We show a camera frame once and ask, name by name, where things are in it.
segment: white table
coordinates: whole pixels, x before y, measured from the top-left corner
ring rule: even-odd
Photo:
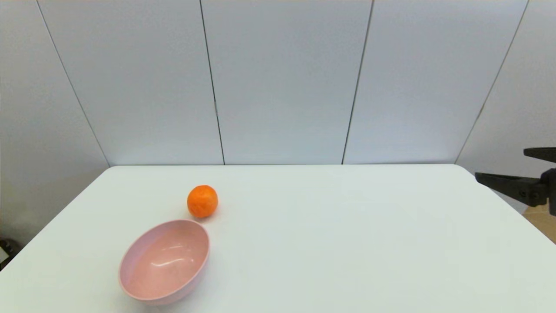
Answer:
[[[213,186],[196,291],[147,307],[117,282],[141,233]],[[0,272],[2,312],[546,312],[556,246],[456,165],[114,167]]]

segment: pink bowl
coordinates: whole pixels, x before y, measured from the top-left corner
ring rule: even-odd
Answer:
[[[120,264],[120,286],[148,305],[189,294],[201,279],[210,241],[203,226],[177,219],[156,226],[131,245]]]

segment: bowl rim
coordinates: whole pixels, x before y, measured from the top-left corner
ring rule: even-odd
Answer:
[[[207,245],[208,245],[208,249],[207,249],[207,253],[205,255],[205,259],[203,260],[201,266],[199,267],[199,269],[195,272],[195,274],[193,274],[193,276],[191,276],[191,278],[186,281],[183,285],[181,285],[180,287],[178,287],[177,289],[175,289],[174,291],[165,294],[163,296],[160,297],[154,297],[154,298],[142,298],[142,297],[137,297],[133,294],[131,294],[129,291],[127,291],[127,289],[124,287],[123,283],[122,283],[122,266],[123,266],[123,260],[125,260],[127,254],[129,253],[129,251],[131,250],[131,248],[133,248],[133,246],[135,246],[135,244],[141,239],[143,238],[146,234],[148,234],[149,232],[153,231],[154,229],[166,225],[166,224],[170,224],[170,223],[176,223],[176,222],[189,222],[189,223],[193,223],[196,224],[198,226],[201,227],[201,229],[204,231],[205,235],[207,236]],[[140,300],[140,301],[153,301],[153,300],[160,300],[160,299],[164,299],[166,297],[169,297],[175,293],[177,293],[178,291],[182,290],[185,286],[187,286],[190,282],[192,282],[197,275],[199,275],[199,273],[201,272],[201,270],[205,267],[205,264],[209,258],[209,254],[210,254],[210,236],[209,236],[209,232],[206,230],[206,228],[201,224],[198,223],[196,221],[193,221],[191,219],[173,219],[171,221],[167,221],[161,224],[158,224],[152,228],[150,228],[148,231],[144,232],[143,234],[141,234],[137,239],[134,240],[134,242],[129,246],[129,248],[126,250],[126,253],[123,254],[122,260],[120,261],[120,266],[118,268],[118,282],[120,283],[120,287],[122,288],[122,290],[130,297],[136,299],[136,300]]]

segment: panel seam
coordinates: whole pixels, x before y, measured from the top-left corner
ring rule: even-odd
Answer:
[[[222,163],[226,165],[226,160],[224,158],[224,145],[222,144],[222,133],[220,132],[220,118],[218,116],[218,106],[216,105],[216,93],[214,91],[214,80],[212,79],[212,66],[210,64],[210,55],[209,55],[209,41],[207,39],[207,31],[205,27],[205,15],[203,14],[203,4],[202,0],[199,0],[199,6],[201,8],[201,20],[203,22],[203,33],[205,34],[205,47],[207,49],[207,59],[208,59],[208,71],[210,73],[210,83],[212,86],[212,98],[214,99],[214,112],[216,114],[216,125],[218,126],[218,136],[220,138],[220,151],[222,152]]]
[[[467,145],[467,142],[469,141],[469,138],[471,137],[471,133],[473,132],[473,129],[475,128],[475,126],[477,124],[477,121],[479,120],[479,118],[481,117],[481,114],[483,113],[483,110],[485,108],[485,105],[487,104],[488,98],[490,97],[490,93],[492,92],[492,89],[494,88],[494,85],[496,85],[496,81],[498,80],[498,76],[500,75],[500,72],[502,72],[502,67],[504,67],[504,63],[506,62],[506,58],[508,57],[508,54],[510,53],[510,49],[512,47],[512,44],[514,43],[514,39],[515,39],[516,35],[518,34],[519,27],[521,26],[521,23],[523,21],[523,17],[525,16],[525,12],[527,11],[527,7],[529,6],[529,1],[530,0],[527,0],[527,3],[525,4],[525,8],[523,9],[522,16],[519,19],[518,26],[515,29],[514,36],[512,37],[512,40],[510,41],[510,45],[508,46],[508,49],[506,50],[506,54],[504,55],[504,58],[502,59],[502,63],[500,64],[500,68],[498,69],[498,72],[496,73],[496,76],[494,77],[494,81],[492,82],[492,85],[490,86],[490,89],[489,89],[488,93],[486,94],[486,98],[485,98],[485,101],[483,102],[483,106],[481,106],[481,109],[479,110],[479,114],[477,114],[477,117],[476,117],[475,121],[473,122],[473,126],[471,127],[471,130],[469,131],[469,134],[467,134],[467,137],[465,138],[465,141],[463,142],[463,145],[461,146],[461,149],[459,150],[458,157],[455,159],[454,164],[458,163],[459,157],[461,156],[463,150],[465,149],[465,145]]]
[[[355,108],[355,100],[357,99],[357,90],[359,88],[359,78],[361,78],[361,69],[363,68],[363,60],[365,58],[365,50],[367,49],[367,40],[369,39],[369,29],[371,27],[371,18],[373,17],[373,8],[375,7],[375,0],[371,1],[371,10],[369,11],[369,19],[367,21],[367,31],[365,32],[365,41],[363,43],[363,52],[361,53],[361,62],[359,63],[359,72],[357,73],[357,81],[355,83],[355,93],[353,95],[353,103],[351,104],[351,113],[349,116],[349,123],[347,127],[346,141],[344,144],[344,153],[342,155],[342,164],[346,157],[346,150],[348,148],[349,131],[351,129],[351,120],[353,119],[353,111]]]
[[[58,59],[60,60],[60,64],[62,65],[64,73],[66,74],[66,78],[68,79],[69,85],[71,86],[71,89],[72,89],[73,94],[74,94],[74,96],[77,100],[77,103],[79,104],[79,107],[81,108],[81,111],[83,112],[83,116],[85,117],[85,120],[87,121],[87,124],[89,125],[89,128],[91,129],[93,137],[95,138],[95,141],[97,142],[98,148],[101,150],[102,156],[104,157],[104,159],[106,161],[106,164],[108,164],[108,167],[110,168],[112,166],[110,165],[110,162],[106,158],[106,154],[105,154],[104,150],[102,149],[101,143],[100,143],[100,141],[98,141],[97,135],[95,134],[95,131],[93,130],[93,126],[91,125],[91,122],[89,121],[89,118],[87,117],[87,114],[85,113],[85,110],[83,109],[83,105],[81,104],[81,100],[79,99],[79,96],[77,96],[75,88],[73,87],[73,83],[71,82],[71,79],[69,78],[70,76],[68,75],[68,72],[66,70],[64,62],[62,62],[62,57],[60,56],[60,53],[58,52],[58,48],[56,47],[56,44],[54,43],[54,38],[52,38],[52,34],[50,33],[50,29],[48,28],[48,24],[46,23],[46,19],[44,18],[44,14],[42,13],[41,5],[38,3],[38,0],[36,0],[36,2],[37,2],[38,10],[41,13],[42,22],[44,23],[44,26],[46,27],[46,31],[48,32],[48,35],[50,36],[50,41],[52,42],[52,45],[54,46],[54,50],[56,51],[56,55],[58,56]]]

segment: floor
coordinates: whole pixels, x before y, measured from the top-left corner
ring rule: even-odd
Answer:
[[[556,217],[548,213],[548,205],[529,207],[523,217],[556,243]]]

